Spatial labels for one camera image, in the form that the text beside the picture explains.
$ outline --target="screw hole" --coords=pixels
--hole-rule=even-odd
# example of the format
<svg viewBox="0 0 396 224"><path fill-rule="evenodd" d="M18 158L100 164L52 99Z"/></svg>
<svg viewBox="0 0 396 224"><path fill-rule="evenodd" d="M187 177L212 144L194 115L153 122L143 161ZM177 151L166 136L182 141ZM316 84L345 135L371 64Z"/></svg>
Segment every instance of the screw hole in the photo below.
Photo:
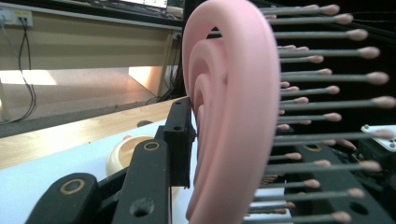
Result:
<svg viewBox="0 0 396 224"><path fill-rule="evenodd" d="M141 198L134 201L129 210L134 217L146 217L154 211L154 201L150 198Z"/></svg>

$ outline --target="power socket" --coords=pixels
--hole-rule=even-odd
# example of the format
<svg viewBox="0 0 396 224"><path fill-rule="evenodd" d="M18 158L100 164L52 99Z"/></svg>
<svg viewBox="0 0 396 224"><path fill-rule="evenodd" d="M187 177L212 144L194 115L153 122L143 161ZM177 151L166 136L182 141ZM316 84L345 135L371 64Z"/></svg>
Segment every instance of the power socket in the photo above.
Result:
<svg viewBox="0 0 396 224"><path fill-rule="evenodd" d="M22 26L20 18L27 22L28 27L33 27L32 11L11 7L0 7L0 20L4 20L6 25Z"/></svg>
<svg viewBox="0 0 396 224"><path fill-rule="evenodd" d="M32 11L11 9L11 16L13 25L22 25L21 19L23 19L28 27L33 27Z"/></svg>

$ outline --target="white surface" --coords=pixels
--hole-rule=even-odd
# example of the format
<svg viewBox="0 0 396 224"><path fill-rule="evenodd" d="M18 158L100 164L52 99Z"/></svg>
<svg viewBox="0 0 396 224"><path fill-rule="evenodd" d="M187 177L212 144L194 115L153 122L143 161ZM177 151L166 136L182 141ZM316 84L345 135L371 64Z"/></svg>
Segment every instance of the white surface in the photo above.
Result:
<svg viewBox="0 0 396 224"><path fill-rule="evenodd" d="M391 152L396 152L396 124L394 124L394 125L377 125L377 126L364 125L363 127L361 127L361 130L364 133L373 133L373 132L380 131L380 130L389 130L389 131L393 132L393 134L395 136L393 139L373 138L373 140L375 140L384 149L391 151Z"/></svg>
<svg viewBox="0 0 396 224"><path fill-rule="evenodd" d="M118 133L98 141L63 152L53 154L38 160L0 170L0 224L24 223L36 202L48 187L59 178L72 173L89 173L100 181L106 177L106 158L112 148L125 135L154 135L159 125L165 120ZM196 167L197 141L194 141L191 153L191 185ZM187 224L185 218L187 206L193 188L180 188L177 198L173 201L173 223ZM283 194L283 189L260 189L257 195ZM266 217L289 217L286 215L252 215L247 219L262 219Z"/></svg>

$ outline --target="wall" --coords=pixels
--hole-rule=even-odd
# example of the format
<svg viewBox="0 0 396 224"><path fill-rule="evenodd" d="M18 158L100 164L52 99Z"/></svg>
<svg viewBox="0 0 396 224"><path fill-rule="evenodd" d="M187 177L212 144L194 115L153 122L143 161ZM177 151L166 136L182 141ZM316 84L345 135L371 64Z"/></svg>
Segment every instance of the wall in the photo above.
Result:
<svg viewBox="0 0 396 224"><path fill-rule="evenodd" d="M33 12L33 20L28 30L32 69L49 70L56 85L36 85L37 110L31 118L146 101L161 93L161 67L171 64L178 52L169 29L43 12ZM6 29L19 49L22 28ZM0 36L0 70L19 69L12 48ZM26 46L22 55L27 69ZM155 85L147 86L148 91L136 85L130 66L156 66L149 77ZM27 110L29 94L21 84L4 86L11 115L17 118Z"/></svg>

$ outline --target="black wire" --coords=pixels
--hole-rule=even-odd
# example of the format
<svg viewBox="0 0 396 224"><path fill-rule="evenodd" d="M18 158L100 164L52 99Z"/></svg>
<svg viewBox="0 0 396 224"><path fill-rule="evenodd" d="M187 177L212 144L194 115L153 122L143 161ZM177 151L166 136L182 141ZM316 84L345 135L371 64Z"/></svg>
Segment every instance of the black wire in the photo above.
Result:
<svg viewBox="0 0 396 224"><path fill-rule="evenodd" d="M153 99L158 99L158 98L160 98L160 97L161 97L161 96L154 96L154 97L152 97L152 98L149 98L149 99L146 101L145 105L148 105L149 102L150 102L151 100L153 100Z"/></svg>
<svg viewBox="0 0 396 224"><path fill-rule="evenodd" d="M27 36L27 23L25 23L25 21L22 20L22 19L20 19L20 21L21 21L21 24L22 24L22 27L23 27L23 38L22 38L22 42L21 42L20 52L18 54L18 67L19 67L19 69L21 71L21 76L22 76L23 82L24 82L24 84L25 84L25 86L26 86L26 88L29 91L29 94L31 96L31 100L30 100L29 108L26 111L26 113L22 117L20 117L19 119L12 120L12 122L16 122L16 121L20 121L20 120L28 118L35 111L35 108L36 108L35 88L34 88L33 84L30 85L26 81L26 78L23 75L23 70L22 70L22 66L21 66L21 54L22 54L24 43L26 41L26 45L27 45L27 49L28 49L28 58L29 58L29 70L32 70L32 60L31 60L31 54L30 54L30 43L29 43L29 38Z"/></svg>
<svg viewBox="0 0 396 224"><path fill-rule="evenodd" d="M180 39L181 39L181 37L179 37L178 39L177 39L177 48L176 48L176 51L175 51L175 57L174 57L174 61L173 61L173 63L172 63L172 67L171 67L171 75L170 75L170 77L169 77L169 82L170 82L170 86L171 87L174 87L174 84L175 84L175 74L174 74L174 67L175 67L175 62L176 62L176 58L177 58L177 53L179 52L179 48L180 48Z"/></svg>

